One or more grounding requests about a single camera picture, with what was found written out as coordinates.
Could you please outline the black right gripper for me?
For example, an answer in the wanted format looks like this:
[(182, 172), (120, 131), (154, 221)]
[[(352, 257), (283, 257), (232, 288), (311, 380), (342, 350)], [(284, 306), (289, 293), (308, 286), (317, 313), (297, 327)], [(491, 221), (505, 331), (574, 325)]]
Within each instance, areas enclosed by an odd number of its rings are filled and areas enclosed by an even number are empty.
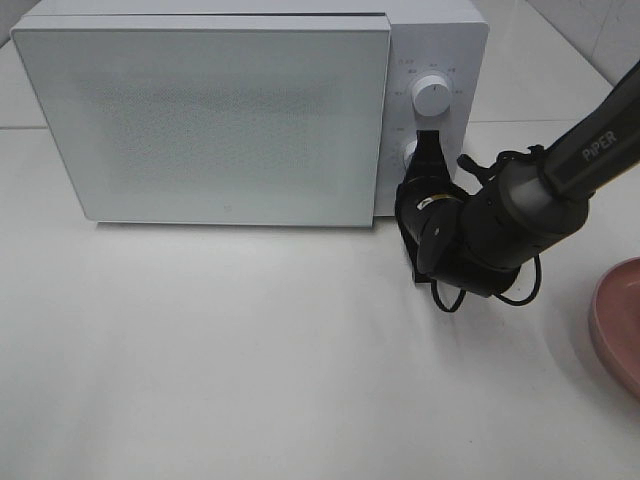
[(395, 219), (408, 250), (417, 250), (422, 231), (443, 203), (464, 202), (468, 193), (449, 176), (438, 130), (419, 130), (407, 173), (397, 187)]

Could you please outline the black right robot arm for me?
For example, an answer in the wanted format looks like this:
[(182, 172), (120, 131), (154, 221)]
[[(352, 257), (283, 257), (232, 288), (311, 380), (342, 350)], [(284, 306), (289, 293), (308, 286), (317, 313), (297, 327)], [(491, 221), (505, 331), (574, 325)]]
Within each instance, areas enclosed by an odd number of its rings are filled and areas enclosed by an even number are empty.
[(439, 133), (418, 132), (395, 199), (414, 282), (503, 298), (532, 261), (539, 286), (541, 253), (577, 232), (593, 194), (638, 162), (637, 66), (551, 146), (503, 151), (489, 167), (459, 156), (481, 185), (475, 194), (452, 181)]

